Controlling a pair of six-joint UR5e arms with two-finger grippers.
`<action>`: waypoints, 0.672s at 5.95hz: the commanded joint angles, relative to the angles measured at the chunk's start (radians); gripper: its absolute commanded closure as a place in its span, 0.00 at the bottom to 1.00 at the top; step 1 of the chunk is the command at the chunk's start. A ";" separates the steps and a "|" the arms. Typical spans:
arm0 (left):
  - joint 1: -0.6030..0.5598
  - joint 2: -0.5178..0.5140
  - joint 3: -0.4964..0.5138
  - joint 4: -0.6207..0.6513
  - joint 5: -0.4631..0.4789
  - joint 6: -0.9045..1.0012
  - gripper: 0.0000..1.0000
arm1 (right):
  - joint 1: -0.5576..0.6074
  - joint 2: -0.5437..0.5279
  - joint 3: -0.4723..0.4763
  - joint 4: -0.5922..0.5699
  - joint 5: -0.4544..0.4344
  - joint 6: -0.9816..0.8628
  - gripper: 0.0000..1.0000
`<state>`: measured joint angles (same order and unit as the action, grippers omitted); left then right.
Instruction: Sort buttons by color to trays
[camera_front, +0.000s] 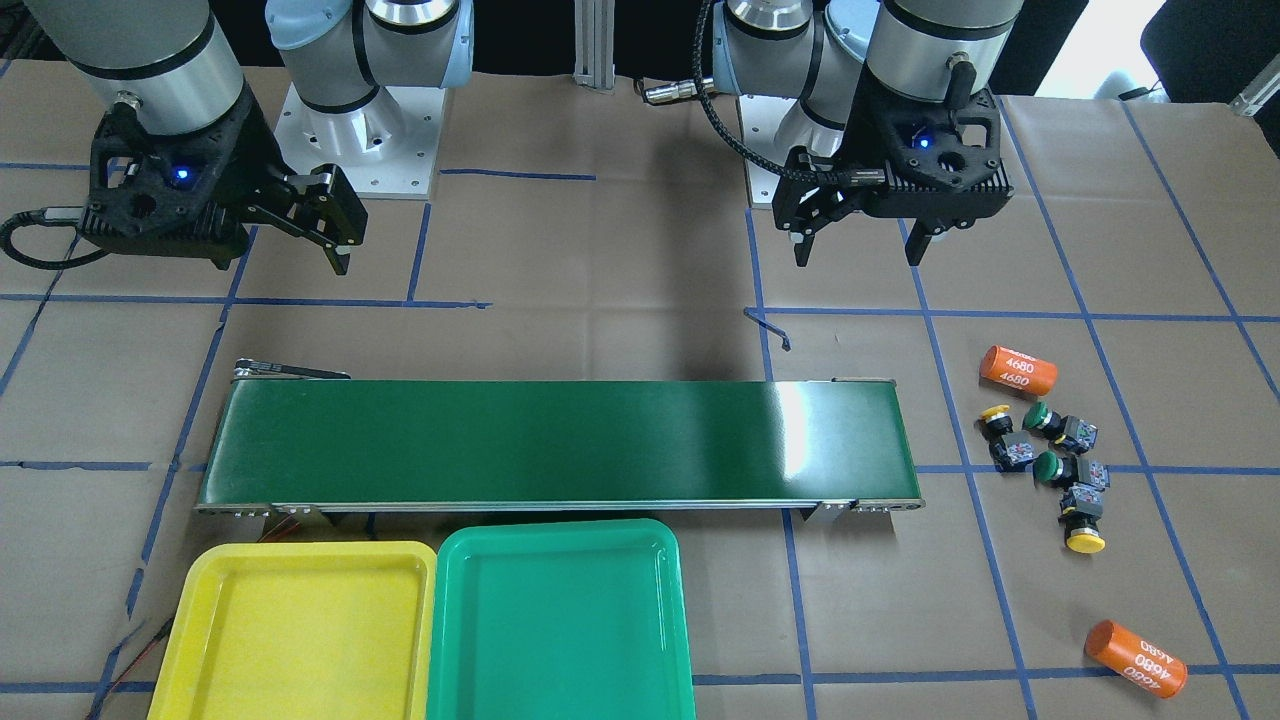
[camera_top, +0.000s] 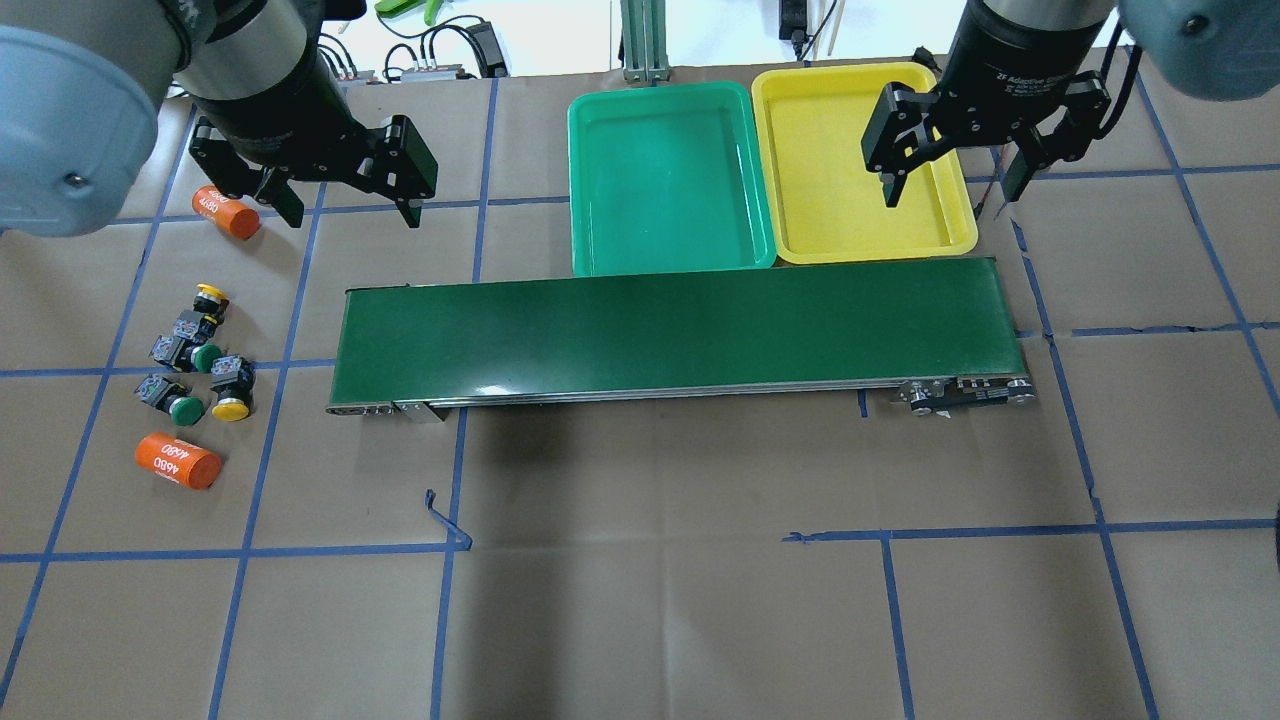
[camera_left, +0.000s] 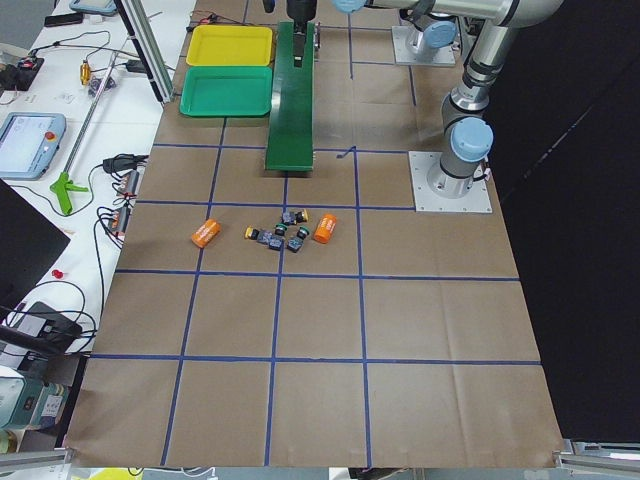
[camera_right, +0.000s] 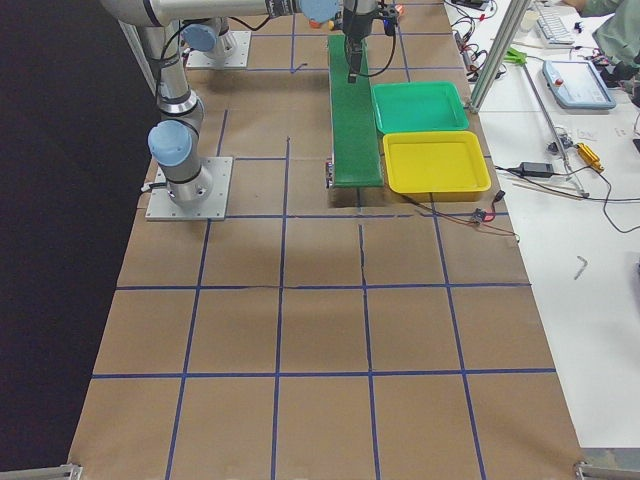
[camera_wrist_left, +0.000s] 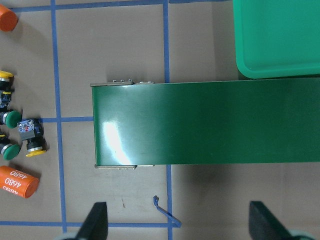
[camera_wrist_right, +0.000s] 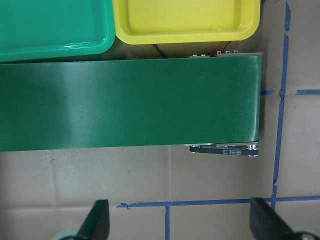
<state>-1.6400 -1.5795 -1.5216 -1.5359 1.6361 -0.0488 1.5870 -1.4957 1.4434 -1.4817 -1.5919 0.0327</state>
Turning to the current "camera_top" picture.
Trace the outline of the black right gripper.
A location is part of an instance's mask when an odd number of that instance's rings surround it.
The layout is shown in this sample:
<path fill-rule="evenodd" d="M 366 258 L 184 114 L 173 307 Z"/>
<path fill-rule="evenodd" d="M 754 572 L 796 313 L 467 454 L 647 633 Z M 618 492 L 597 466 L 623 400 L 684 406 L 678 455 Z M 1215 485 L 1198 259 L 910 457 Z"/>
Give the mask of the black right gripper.
<path fill-rule="evenodd" d="M 908 174 L 954 149 L 1014 142 L 1001 188 L 1018 202 L 1048 164 L 1074 161 L 1100 137 L 1112 104 L 1082 63 L 1103 24 L 1034 29 L 1012 20 L 961 20 L 943 73 L 927 91 L 890 81 L 861 137 L 884 205 L 897 208 Z"/>

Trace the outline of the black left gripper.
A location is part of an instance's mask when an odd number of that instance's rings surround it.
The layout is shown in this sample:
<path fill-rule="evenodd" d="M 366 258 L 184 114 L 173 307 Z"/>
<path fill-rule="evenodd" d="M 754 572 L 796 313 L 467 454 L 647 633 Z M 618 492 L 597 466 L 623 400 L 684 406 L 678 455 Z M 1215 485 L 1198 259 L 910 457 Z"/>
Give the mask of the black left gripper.
<path fill-rule="evenodd" d="M 305 204 L 291 181 L 340 182 L 394 201 L 408 228 L 421 225 L 422 200 L 436 195 L 439 164 L 403 114 L 364 126 L 349 110 L 319 51 L 308 50 L 280 82 L 233 100 L 197 97 L 201 113 L 189 155 L 232 195 L 260 191 L 291 228 Z M 283 176 L 265 176 L 274 168 Z"/>

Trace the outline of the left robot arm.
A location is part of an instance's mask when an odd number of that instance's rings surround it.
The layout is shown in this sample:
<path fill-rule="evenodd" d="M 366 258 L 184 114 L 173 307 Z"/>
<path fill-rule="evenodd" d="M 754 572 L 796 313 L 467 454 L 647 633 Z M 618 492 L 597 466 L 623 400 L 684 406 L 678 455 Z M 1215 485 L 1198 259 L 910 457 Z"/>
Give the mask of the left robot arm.
<path fill-rule="evenodd" d="M 225 196 L 298 227 L 292 183 L 396 204 L 410 227 L 438 164 L 408 117 L 367 128 L 323 60 L 325 20 L 361 1 L 5 1 L 3 227 L 88 234 L 119 214 L 157 138 L 172 83 L 198 109 L 189 155 Z"/>

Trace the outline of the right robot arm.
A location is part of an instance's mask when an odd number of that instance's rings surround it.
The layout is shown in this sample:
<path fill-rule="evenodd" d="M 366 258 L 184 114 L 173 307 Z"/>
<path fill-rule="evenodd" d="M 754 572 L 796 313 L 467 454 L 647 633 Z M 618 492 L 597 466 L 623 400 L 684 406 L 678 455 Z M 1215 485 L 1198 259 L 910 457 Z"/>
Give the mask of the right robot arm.
<path fill-rule="evenodd" d="M 934 87 L 879 92 L 865 167 L 893 208 L 928 161 L 1012 143 L 1002 188 L 1018 201 L 1038 172 L 1111 132 L 1143 58 L 1187 96 L 1240 101 L 1276 87 L 1277 31 L 1275 1 L 969 1 Z"/>

